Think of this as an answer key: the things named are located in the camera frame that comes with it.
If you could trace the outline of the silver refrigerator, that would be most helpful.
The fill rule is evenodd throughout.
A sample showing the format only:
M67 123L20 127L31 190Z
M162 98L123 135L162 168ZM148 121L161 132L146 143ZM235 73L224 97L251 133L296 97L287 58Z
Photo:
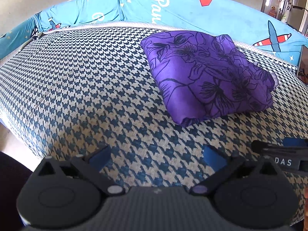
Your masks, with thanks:
M281 22L307 36L307 0L283 0Z

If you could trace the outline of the blue cartoon sofa back cover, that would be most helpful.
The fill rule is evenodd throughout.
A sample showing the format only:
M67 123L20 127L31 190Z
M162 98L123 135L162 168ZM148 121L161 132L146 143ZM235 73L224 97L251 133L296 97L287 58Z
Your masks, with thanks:
M227 34L294 66L307 46L307 38L287 24L232 0L69 0L33 15L2 35L1 57L37 32L113 21Z

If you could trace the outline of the purple floral garment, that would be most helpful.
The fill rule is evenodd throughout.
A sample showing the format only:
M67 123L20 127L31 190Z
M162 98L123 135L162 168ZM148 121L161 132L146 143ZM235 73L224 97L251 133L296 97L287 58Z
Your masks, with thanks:
M165 31L141 40L172 120L181 126L273 105L275 74L251 63L226 34Z

